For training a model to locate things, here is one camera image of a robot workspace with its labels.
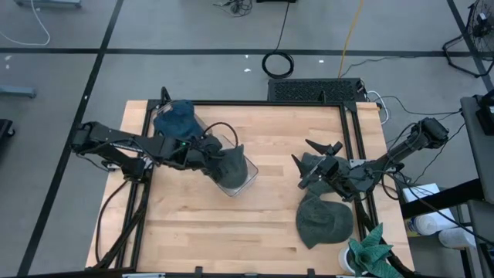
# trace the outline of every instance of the wooden tabletop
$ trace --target wooden tabletop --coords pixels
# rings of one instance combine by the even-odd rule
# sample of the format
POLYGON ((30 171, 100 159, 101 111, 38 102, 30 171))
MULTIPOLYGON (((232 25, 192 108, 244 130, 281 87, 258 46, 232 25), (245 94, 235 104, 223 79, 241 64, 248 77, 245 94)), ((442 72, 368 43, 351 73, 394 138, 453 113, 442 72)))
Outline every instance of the wooden tabletop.
MULTIPOLYGON (((147 101, 128 101, 120 129, 140 134, 146 105, 147 101)), ((375 103, 358 103, 357 107, 366 155, 378 158, 385 153, 386 144, 377 107, 375 103)), ((156 168, 137 270, 190 273, 203 266, 205 273, 304 274, 314 268, 316 274, 343 274, 337 257, 346 242, 318 244, 308 250, 299 239, 295 214, 305 192, 297 187, 299 172, 290 157, 314 153, 305 139, 343 143, 339 109, 196 106, 195 110, 207 125, 217 121, 231 124, 259 174, 251 187, 232 198, 200 171, 156 168)), ((358 157, 350 114, 347 119, 354 157, 358 157)), ((226 127, 214 127, 213 132, 233 141, 226 127)), ((344 149, 338 153, 345 154, 344 149)), ((103 200, 122 181, 120 172, 109 174, 103 200)), ((386 182, 394 186, 390 179, 386 182)), ((120 234, 129 189, 128 185, 107 206, 101 256, 120 234)), ((374 197, 378 218, 384 223, 384 238, 394 245, 403 264, 413 269, 400 205, 388 198, 382 187, 376 187, 374 197)), ((323 199, 341 202, 337 194, 326 194, 323 199)), ((354 210, 353 205, 345 204, 354 210)), ((352 237, 358 239, 357 224, 352 237)), ((128 246, 133 242, 131 236, 128 246)), ((127 248, 127 265, 130 250, 127 248)), ((95 263, 93 240, 86 264, 95 263)))

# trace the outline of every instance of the white cable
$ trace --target white cable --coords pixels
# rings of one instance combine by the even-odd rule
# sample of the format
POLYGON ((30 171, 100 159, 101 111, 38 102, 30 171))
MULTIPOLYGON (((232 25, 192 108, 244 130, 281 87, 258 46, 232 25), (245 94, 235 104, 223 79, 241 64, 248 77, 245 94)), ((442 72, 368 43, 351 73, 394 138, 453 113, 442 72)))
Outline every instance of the white cable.
POLYGON ((16 41, 14 39, 10 39, 8 36, 6 36, 4 33, 2 33, 2 31, 0 31, 0 35, 2 35, 4 38, 6 38, 7 40, 13 42, 13 43, 17 43, 21 46, 46 46, 48 45, 49 43, 49 40, 51 39, 51 37, 49 36, 49 32, 48 30, 46 30, 45 26, 43 25, 43 23, 41 22, 41 19, 39 19, 38 17, 38 13, 36 13, 36 9, 34 8, 34 0, 31 0, 31 8, 32 8, 32 12, 34 12, 34 16, 36 17, 36 19, 38 19, 38 22, 39 24, 41 25, 41 28, 43 28, 43 30, 45 31, 46 33, 46 36, 48 37, 46 39, 46 42, 45 43, 28 43, 28 42, 19 42, 19 41, 16 41))
POLYGON ((384 112, 386 113, 386 119, 381 122, 381 125, 386 124, 387 120, 389 120, 389 113, 387 112, 386 104, 384 104, 384 101, 383 101, 381 95, 378 92, 376 92, 376 91, 367 91, 367 94, 369 94, 369 93, 374 93, 379 98, 379 100, 381 101, 381 104, 383 105, 383 108, 384 108, 384 112))

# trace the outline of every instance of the black grate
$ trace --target black grate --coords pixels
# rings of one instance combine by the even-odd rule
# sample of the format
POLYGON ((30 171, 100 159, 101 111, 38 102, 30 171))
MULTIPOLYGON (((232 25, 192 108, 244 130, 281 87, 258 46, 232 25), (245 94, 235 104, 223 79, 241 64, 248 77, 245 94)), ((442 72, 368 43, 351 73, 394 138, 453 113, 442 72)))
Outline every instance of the black grate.
POLYGON ((358 78, 270 80, 268 100, 271 101, 365 101, 363 83, 358 78))

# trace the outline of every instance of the dark blue cloth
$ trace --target dark blue cloth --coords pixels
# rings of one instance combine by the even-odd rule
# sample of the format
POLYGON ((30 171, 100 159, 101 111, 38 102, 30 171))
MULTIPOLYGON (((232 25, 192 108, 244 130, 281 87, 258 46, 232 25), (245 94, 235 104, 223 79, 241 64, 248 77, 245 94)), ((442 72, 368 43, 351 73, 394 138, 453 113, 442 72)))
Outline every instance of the dark blue cloth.
POLYGON ((163 136, 181 140, 199 138, 204 131, 194 117, 194 105, 190 100, 172 102, 171 109, 158 114, 153 124, 163 136))

